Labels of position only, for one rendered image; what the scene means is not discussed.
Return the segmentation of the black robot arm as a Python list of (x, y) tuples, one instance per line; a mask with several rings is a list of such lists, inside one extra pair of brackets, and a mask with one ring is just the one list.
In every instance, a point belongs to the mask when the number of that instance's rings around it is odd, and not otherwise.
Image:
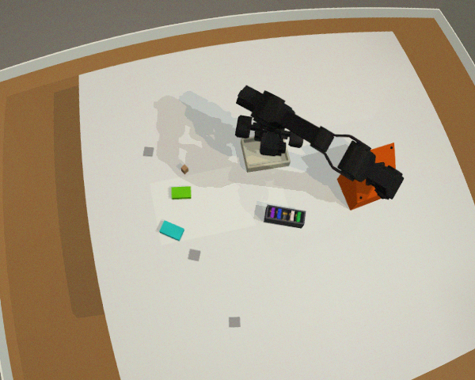
[[(373, 185), (377, 196), (381, 199), (393, 199), (401, 183), (404, 180), (402, 173), (390, 165), (385, 167), (385, 162), (375, 163), (376, 155), (371, 148), (353, 135), (335, 135), (331, 131), (318, 127), (310, 121), (295, 114), (292, 108), (285, 104), (285, 100), (276, 95), (264, 91), (260, 93), (252, 87), (244, 87), (237, 95), (236, 104), (252, 112), (253, 120), (260, 126), (276, 127), (281, 130), (286, 128), (297, 136), (305, 139), (310, 146), (321, 152), (327, 159), (333, 170), (340, 173), (350, 181), (357, 180), (366, 185)], [(286, 143), (281, 139), (280, 131), (260, 131), (260, 153), (263, 155), (276, 156), (285, 154)], [(344, 153), (338, 168), (334, 167), (330, 158), (325, 153), (333, 142), (334, 136), (346, 138), (351, 141)]]

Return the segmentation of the green rectangular block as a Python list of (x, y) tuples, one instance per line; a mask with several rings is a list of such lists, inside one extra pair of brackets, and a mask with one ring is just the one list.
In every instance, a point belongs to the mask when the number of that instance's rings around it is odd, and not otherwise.
[(191, 199), (191, 186), (188, 187), (171, 187), (172, 200)]

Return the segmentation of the teal rectangular block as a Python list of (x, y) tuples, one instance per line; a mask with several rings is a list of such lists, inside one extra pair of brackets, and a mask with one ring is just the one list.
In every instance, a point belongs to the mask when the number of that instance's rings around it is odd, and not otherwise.
[(167, 222), (164, 220), (161, 229), (159, 230), (160, 233), (165, 234), (168, 237), (174, 238), (178, 241), (181, 240), (181, 236), (184, 233), (184, 228), (181, 228), (171, 222)]

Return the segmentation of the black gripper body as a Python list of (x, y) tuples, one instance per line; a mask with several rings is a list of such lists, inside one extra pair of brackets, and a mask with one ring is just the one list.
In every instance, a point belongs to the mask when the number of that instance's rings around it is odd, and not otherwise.
[(284, 129), (277, 129), (276, 127), (264, 127), (260, 126), (258, 123), (253, 123), (253, 118), (251, 116), (243, 116), (240, 115), (237, 119), (237, 126), (235, 131), (235, 136), (238, 138), (248, 139), (250, 135), (250, 130), (255, 131), (255, 138), (260, 138), (260, 131), (262, 129), (267, 129), (267, 131), (280, 131), (282, 133), (281, 139), (288, 139), (290, 137), (290, 141), (288, 143), (289, 146), (300, 148), (303, 144), (303, 140), (301, 137), (297, 136), (291, 131), (285, 131)]

